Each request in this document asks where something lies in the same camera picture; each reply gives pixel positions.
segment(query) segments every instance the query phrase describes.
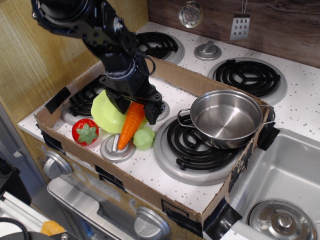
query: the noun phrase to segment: red tomato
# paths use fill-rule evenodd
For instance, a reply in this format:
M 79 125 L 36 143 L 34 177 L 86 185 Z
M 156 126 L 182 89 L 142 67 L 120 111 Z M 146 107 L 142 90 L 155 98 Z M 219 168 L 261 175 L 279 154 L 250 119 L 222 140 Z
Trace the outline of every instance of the red tomato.
M 99 137 L 99 127 L 91 119 L 81 119 L 73 125 L 72 137 L 77 144 L 83 146 L 90 145 Z

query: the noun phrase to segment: stainless steel pot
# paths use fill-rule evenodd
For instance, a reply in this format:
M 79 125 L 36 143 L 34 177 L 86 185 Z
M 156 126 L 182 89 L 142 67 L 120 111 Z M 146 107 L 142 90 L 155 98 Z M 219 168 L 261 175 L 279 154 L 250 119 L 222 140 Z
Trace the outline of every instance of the stainless steel pot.
M 273 119 L 263 121 L 260 107 L 270 108 Z M 193 125 L 183 125 L 180 114 L 190 111 Z M 183 127 L 195 128 L 197 136 L 206 144 L 220 149 L 235 149 L 245 145 L 260 125 L 272 123 L 275 112 L 269 105 L 258 105 L 248 95 L 235 90 L 215 90 L 198 97 L 190 109 L 177 115 Z

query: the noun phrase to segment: cardboard box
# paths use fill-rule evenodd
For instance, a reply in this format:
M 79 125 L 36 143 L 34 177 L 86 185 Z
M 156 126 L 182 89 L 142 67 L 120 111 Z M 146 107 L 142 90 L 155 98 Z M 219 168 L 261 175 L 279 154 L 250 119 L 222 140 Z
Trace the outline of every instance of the cardboard box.
M 162 60 L 155 59 L 156 71 L 155 76 L 160 77 L 174 86 L 177 86 L 185 91 L 195 95 L 201 96 L 207 92 L 214 90 L 237 90 L 243 92 L 234 87 L 228 86 L 226 84 L 212 81 L 210 78 L 205 77 L 199 73 L 192 72 L 185 68 L 179 67 L 175 64 L 165 62 Z M 90 164 L 91 166 L 98 165 L 99 167 L 108 171 L 109 174 L 120 179 L 123 183 L 123 187 L 129 192 L 133 193 L 135 196 L 139 197 L 141 200 L 151 204 L 152 206 L 163 209 L 162 201 L 165 200 L 169 203 L 169 208 L 172 211 L 178 212 L 182 210 L 187 213 L 190 220 L 200 223 L 201 226 L 204 225 L 205 220 L 213 213 L 216 206 L 225 198 L 230 192 L 233 184 L 239 177 L 241 171 L 246 167 L 246 162 L 249 156 L 256 147 L 259 134 L 264 125 L 261 125 L 256 134 L 247 144 L 246 148 L 238 159 L 236 165 L 234 166 L 232 172 L 224 181 L 219 192 L 212 199 L 210 204 L 206 207 L 204 212 L 196 212 L 190 209 L 188 206 L 180 204 L 177 201 L 173 201 L 161 194 L 160 192 L 147 186 L 145 183 L 135 179 L 129 173 L 124 172 L 119 169 L 115 164 L 108 162 L 104 158 L 90 151 L 89 149 L 76 144 L 72 139 L 65 137 L 64 135 L 53 130 L 54 124 L 61 118 L 61 108 L 60 105 L 71 96 L 76 94 L 79 90 L 89 84 L 92 80 L 97 78 L 105 71 L 104 66 L 101 62 L 98 62 L 92 66 L 89 70 L 75 79 L 70 85 L 66 86 L 61 90 L 41 111 L 35 116 L 38 127 L 42 132 L 50 136 L 50 138 L 56 140 L 61 144 L 60 151 L 65 153 L 70 153 L 73 156 L 81 159 L 82 161 Z M 267 105 L 265 102 L 259 98 L 250 95 L 259 105 Z M 261 108 L 263 112 L 263 121 L 266 121 L 269 114 L 268 108 Z

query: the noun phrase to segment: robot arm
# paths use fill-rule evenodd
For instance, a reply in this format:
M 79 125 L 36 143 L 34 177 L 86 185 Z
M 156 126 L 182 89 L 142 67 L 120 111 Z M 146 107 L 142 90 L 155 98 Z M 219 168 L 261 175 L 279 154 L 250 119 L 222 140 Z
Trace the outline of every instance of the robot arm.
M 121 113 L 135 101 L 144 104 L 150 124 L 164 110 L 161 94 L 149 83 L 145 58 L 130 32 L 106 0 L 31 0 L 33 17 L 53 34 L 82 39 L 105 67 L 100 82 Z

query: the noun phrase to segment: orange carrot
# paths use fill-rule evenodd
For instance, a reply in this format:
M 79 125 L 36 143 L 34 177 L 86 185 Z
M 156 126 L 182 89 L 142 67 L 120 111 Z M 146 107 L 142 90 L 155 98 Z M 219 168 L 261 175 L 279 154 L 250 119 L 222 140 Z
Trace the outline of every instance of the orange carrot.
M 125 121 L 120 134 L 118 149 L 123 149 L 130 139 L 134 136 L 138 130 L 140 124 L 144 120 L 145 111 L 144 105 L 132 102 L 125 117 Z

